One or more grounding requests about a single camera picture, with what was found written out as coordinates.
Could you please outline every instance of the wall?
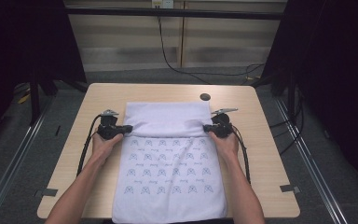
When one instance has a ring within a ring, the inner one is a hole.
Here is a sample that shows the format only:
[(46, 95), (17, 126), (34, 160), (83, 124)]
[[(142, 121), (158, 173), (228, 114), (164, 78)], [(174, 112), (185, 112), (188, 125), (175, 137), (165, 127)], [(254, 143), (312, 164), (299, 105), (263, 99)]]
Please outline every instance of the wall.
[[(151, 7), (151, 1), (65, 1), (67, 6)], [(283, 12), (285, 1), (174, 1), (174, 8)], [(167, 67), (156, 17), (70, 15), (86, 71)], [(161, 18), (168, 62), (183, 66), (263, 63), (278, 21)]]

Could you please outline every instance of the person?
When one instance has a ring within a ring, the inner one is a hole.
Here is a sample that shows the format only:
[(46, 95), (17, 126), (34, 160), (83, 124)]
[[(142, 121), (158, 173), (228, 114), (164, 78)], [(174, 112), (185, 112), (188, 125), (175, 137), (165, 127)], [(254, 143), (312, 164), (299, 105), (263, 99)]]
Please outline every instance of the person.
[[(208, 135), (214, 140), (218, 154), (225, 161), (231, 180), (231, 198), (234, 223), (265, 223), (263, 209), (252, 187), (246, 180), (238, 160), (239, 143), (231, 133), (227, 138), (218, 138), (213, 132)], [(104, 140), (95, 133), (92, 136), (92, 154), (74, 183), (52, 208), (46, 223), (79, 223), (83, 209), (101, 167), (109, 157), (113, 146), (123, 138), (122, 134)]]

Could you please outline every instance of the small round object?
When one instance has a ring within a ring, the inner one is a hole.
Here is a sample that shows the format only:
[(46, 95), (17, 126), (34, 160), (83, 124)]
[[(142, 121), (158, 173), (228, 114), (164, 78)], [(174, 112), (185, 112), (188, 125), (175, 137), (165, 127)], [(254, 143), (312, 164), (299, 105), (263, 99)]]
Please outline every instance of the small round object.
[(209, 100), (211, 100), (211, 95), (208, 94), (208, 93), (203, 93), (203, 94), (200, 95), (200, 98), (203, 101), (209, 101)]

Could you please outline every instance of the wooden table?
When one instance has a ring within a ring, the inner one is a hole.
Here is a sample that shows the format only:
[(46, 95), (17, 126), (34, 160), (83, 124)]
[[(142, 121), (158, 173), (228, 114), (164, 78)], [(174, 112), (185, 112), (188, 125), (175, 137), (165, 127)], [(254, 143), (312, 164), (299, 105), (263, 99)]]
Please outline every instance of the wooden table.
[[(210, 85), (161, 84), (92, 84), (76, 116), (74, 126), (62, 150), (48, 189), (57, 189), (55, 197), (44, 196), (37, 214), (46, 218), (52, 206), (76, 178), (76, 170), (92, 120), (106, 109), (119, 113), (121, 125), (127, 102), (194, 102), (200, 95), (211, 95), (211, 111), (236, 107), (230, 112), (231, 122), (239, 129), (247, 147), (252, 186), (258, 196), (265, 217), (297, 217), (299, 208), (292, 191), (283, 193), (280, 186), (289, 185), (281, 158), (272, 138), (262, 107), (252, 87)], [(89, 198), (83, 217), (111, 218), (116, 191), (121, 144), (116, 145), (101, 170)], [(86, 160), (90, 156), (89, 146)], [(240, 151), (242, 169), (243, 155)], [(232, 217), (231, 201), (227, 193), (230, 182), (227, 169), (221, 161), (221, 170), (227, 195), (227, 217)]]

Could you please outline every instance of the black cable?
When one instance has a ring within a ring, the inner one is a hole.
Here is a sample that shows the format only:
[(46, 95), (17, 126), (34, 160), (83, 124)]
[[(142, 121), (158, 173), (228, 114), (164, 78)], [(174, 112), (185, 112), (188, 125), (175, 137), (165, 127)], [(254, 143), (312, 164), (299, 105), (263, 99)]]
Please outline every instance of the black cable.
[(289, 130), (287, 129), (286, 131), (284, 131), (284, 132), (282, 132), (282, 133), (278, 133), (277, 135), (274, 135), (273, 138), (277, 138), (277, 137), (279, 137), (279, 136), (281, 136), (281, 135), (284, 135), (284, 134), (286, 134), (286, 133), (288, 133), (288, 132), (289, 132)]
[(287, 146), (284, 150), (282, 150), (279, 154), (282, 155), (284, 152), (287, 151), (287, 149), (289, 149), (296, 141), (297, 138), (301, 135), (303, 128), (304, 128), (304, 109), (303, 109), (303, 102), (302, 102), (302, 97), (298, 94), (299, 97), (299, 104), (300, 104), (300, 111), (301, 111), (301, 128), (298, 131), (298, 134), (296, 134), (295, 139), (293, 139), (293, 142), (289, 144), (289, 146)]
[(240, 143), (241, 149), (242, 149), (242, 153), (243, 153), (243, 161), (245, 163), (245, 176), (246, 179), (248, 180), (249, 184), (251, 184), (251, 174), (249, 171), (249, 160), (248, 160), (248, 153), (246, 151), (246, 146), (243, 143), (243, 139), (242, 139), (242, 135), (240, 133), (240, 130), (238, 130), (234, 125), (232, 125), (231, 123), (226, 123), (223, 120), (217, 118), (217, 121), (221, 124), (223, 124), (225, 127), (228, 127), (232, 133), (234, 133), (234, 135), (237, 137), (238, 142)]
[(250, 174), (250, 171), (249, 171), (249, 160), (248, 160), (248, 153), (246, 151), (246, 146), (243, 143), (243, 139), (242, 139), (242, 135), (241, 135), (240, 131), (235, 126), (232, 125), (232, 127), (231, 127), (231, 131), (235, 134), (235, 136), (237, 137), (237, 139), (238, 139), (238, 141), (240, 142), (240, 145), (241, 145), (241, 149), (242, 149), (242, 153), (243, 153), (243, 160), (245, 162), (246, 179), (248, 180), (249, 184), (251, 184), (251, 174)]
[[(161, 17), (158, 17), (158, 29), (159, 29), (159, 37), (160, 37), (160, 40), (161, 40), (161, 48), (162, 48), (162, 54), (164, 56), (164, 60), (165, 60), (165, 63), (175, 72), (177, 73), (180, 73), (180, 74), (184, 74), (184, 75), (189, 75), (189, 76), (192, 76), (196, 79), (198, 79), (199, 81), (201, 82), (204, 82), (206, 84), (209, 84), (209, 85), (212, 85), (212, 83), (210, 82), (207, 82), (199, 77), (196, 77), (195, 75), (209, 75), (209, 76), (225, 76), (225, 77), (238, 77), (238, 76), (244, 76), (244, 75), (247, 75), (247, 78), (246, 80), (241, 84), (243, 85), (248, 79), (249, 79), (249, 74), (252, 73), (255, 69), (259, 68), (260, 66), (264, 65), (264, 63), (254, 63), (254, 64), (250, 64), (248, 66), (246, 66), (246, 70), (245, 72), (242, 72), (242, 73), (238, 73), (238, 74), (222, 74), (222, 73), (206, 73), (206, 72), (184, 72), (184, 71), (180, 71), (180, 70), (177, 70), (175, 68), (173, 68), (170, 63), (168, 63), (168, 60), (167, 60), (167, 56), (165, 54), (165, 48), (164, 48), (164, 41), (162, 39), (162, 28), (161, 28)], [(249, 67), (251, 66), (256, 66), (254, 69), (248, 71)]]
[[(296, 113), (295, 113), (295, 118), (297, 118), (297, 116), (301, 112), (301, 110), (302, 110), (302, 97), (300, 96), (300, 93), (298, 92), (298, 103), (297, 103), (297, 109), (296, 109)], [(270, 127), (270, 129), (271, 128), (276, 128), (276, 127), (279, 127), (279, 126), (281, 126), (281, 125), (283, 125), (283, 124), (285, 124), (285, 123), (287, 123), (289, 121), (290, 121), (289, 119), (286, 119), (286, 120), (284, 120), (282, 122), (269, 125), (269, 127)]]
[(80, 175), (81, 171), (83, 170), (83, 162), (84, 162), (84, 159), (86, 158), (87, 148), (89, 147), (91, 137), (94, 135), (94, 133), (91, 134), (92, 130), (94, 129), (94, 123), (97, 120), (97, 118), (99, 118), (100, 116), (101, 115), (98, 115), (97, 117), (95, 117), (95, 119), (91, 123), (91, 127), (89, 128), (89, 135), (87, 136), (86, 143), (84, 144), (83, 151), (81, 152), (79, 166), (77, 167), (76, 176)]

